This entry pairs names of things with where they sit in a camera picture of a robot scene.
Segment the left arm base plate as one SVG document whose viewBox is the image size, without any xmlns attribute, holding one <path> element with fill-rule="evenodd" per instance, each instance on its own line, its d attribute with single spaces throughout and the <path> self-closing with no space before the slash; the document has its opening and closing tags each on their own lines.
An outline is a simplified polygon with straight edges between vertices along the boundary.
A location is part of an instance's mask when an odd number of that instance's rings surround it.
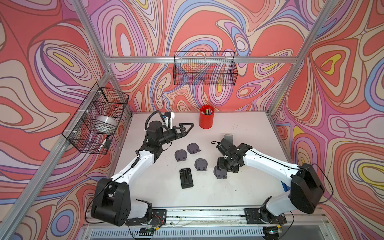
<svg viewBox="0 0 384 240">
<path fill-rule="evenodd" d="M 166 217 L 166 209 L 154 209 L 143 218 L 127 220 L 126 226 L 161 227 L 166 224 Z"/>
</svg>

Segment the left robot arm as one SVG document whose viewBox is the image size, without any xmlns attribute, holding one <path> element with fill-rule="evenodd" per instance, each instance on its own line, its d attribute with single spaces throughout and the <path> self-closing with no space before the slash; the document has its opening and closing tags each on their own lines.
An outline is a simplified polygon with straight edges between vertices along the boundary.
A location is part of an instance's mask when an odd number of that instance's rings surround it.
<svg viewBox="0 0 384 240">
<path fill-rule="evenodd" d="M 152 203 L 145 200 L 132 200 L 130 185 L 134 183 L 164 151 L 165 144 L 181 139 L 195 126 L 193 123 L 180 123 L 173 126 L 175 114 L 155 111 L 145 122 L 145 137 L 135 158 L 111 178 L 98 181 L 95 197 L 87 207 L 96 223 L 109 223 L 122 226 L 130 220 L 142 225 L 150 224 L 154 218 Z"/>
</svg>

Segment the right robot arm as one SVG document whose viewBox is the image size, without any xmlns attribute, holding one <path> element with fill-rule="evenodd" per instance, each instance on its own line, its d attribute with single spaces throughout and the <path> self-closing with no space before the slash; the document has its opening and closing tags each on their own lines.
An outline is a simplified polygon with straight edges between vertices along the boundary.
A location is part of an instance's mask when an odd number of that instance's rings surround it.
<svg viewBox="0 0 384 240">
<path fill-rule="evenodd" d="M 244 143 L 236 147 L 225 138 L 220 142 L 213 141 L 212 144 L 222 154 L 217 162 L 219 170 L 238 173 L 243 166 L 255 168 L 290 188 L 281 195 L 268 197 L 258 210 L 257 220 L 270 224 L 278 216 L 294 210 L 313 214 L 322 203 L 325 187 L 313 165 L 284 162 Z"/>
</svg>

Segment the dark grey phone stand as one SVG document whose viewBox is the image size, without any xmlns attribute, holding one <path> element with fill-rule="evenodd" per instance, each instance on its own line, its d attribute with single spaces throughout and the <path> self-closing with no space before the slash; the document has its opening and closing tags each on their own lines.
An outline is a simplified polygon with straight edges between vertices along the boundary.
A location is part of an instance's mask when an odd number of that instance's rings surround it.
<svg viewBox="0 0 384 240">
<path fill-rule="evenodd" d="M 230 144 L 233 144 L 233 135 L 225 134 L 224 139 L 227 140 Z"/>
</svg>

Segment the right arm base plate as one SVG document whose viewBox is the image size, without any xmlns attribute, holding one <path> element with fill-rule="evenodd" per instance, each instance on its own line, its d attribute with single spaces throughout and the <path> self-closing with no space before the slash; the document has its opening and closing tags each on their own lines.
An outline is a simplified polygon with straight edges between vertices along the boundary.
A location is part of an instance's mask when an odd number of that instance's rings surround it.
<svg viewBox="0 0 384 240">
<path fill-rule="evenodd" d="M 286 217 L 283 215 L 274 216 L 266 209 L 245 208 L 243 216 L 249 225 L 284 225 L 287 223 Z"/>
</svg>

